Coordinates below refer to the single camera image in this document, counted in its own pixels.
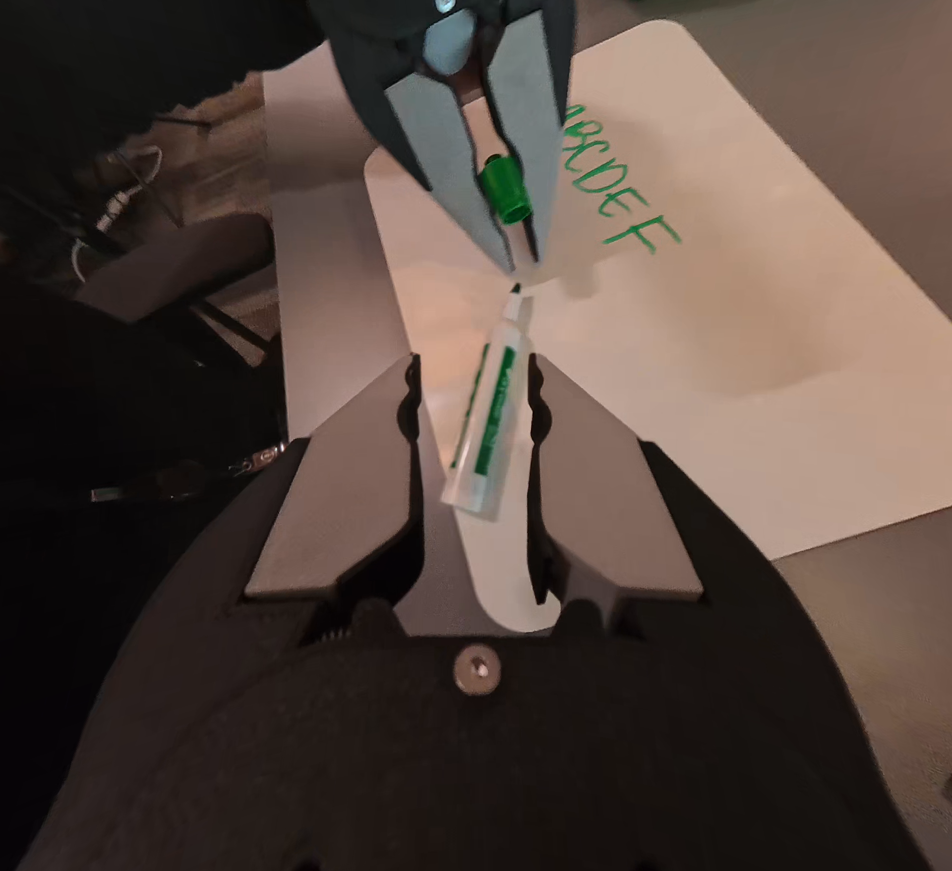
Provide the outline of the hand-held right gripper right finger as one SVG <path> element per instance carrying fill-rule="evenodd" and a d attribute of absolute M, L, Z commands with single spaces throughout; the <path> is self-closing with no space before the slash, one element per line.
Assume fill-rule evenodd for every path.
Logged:
<path fill-rule="evenodd" d="M 703 586 L 637 435 L 540 354 L 529 360 L 528 403 L 536 602 L 697 602 Z"/>

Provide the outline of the green dry erase marker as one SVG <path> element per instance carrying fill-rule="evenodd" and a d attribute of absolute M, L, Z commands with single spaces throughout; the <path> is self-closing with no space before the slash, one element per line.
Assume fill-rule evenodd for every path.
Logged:
<path fill-rule="evenodd" d="M 482 348 L 441 500 L 483 521 L 498 519 L 526 401 L 530 342 L 520 284 L 506 295 L 499 321 Z"/>

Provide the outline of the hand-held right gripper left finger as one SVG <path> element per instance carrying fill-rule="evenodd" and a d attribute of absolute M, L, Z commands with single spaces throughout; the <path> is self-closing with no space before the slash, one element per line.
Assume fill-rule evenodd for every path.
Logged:
<path fill-rule="evenodd" d="M 423 565 L 421 360 L 402 357 L 318 426 L 253 568 L 249 598 L 402 600 Z"/>

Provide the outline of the white whiteboard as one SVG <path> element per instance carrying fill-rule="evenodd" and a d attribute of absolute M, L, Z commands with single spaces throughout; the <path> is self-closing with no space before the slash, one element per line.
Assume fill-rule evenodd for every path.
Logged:
<path fill-rule="evenodd" d="M 684 27 L 572 66 L 541 265 L 499 270 L 382 148 L 364 166 L 450 459 L 506 295 L 540 354 L 658 445 L 769 559 L 950 506 L 950 322 Z M 478 603 L 550 627 L 527 563 L 531 410 L 499 517 L 452 513 Z"/>

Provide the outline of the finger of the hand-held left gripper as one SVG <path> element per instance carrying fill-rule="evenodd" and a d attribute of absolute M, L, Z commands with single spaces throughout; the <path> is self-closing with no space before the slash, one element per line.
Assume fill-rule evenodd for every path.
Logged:
<path fill-rule="evenodd" d="M 414 72 L 385 94 L 433 199 L 487 258 L 512 273 L 512 252 L 478 183 L 473 141 L 456 93 Z"/>
<path fill-rule="evenodd" d="M 506 25 L 485 74 L 497 133 L 515 158 L 531 214 L 525 221 L 531 257 L 540 265 L 552 225 L 562 123 L 543 13 Z"/>

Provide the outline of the green marker cap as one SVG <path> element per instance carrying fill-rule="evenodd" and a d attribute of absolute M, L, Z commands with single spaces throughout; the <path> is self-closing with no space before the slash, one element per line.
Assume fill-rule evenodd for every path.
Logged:
<path fill-rule="evenodd" d="M 478 180 L 490 208 L 504 226 L 513 226 L 532 215 L 530 195 L 520 165 L 513 156 L 489 155 Z"/>

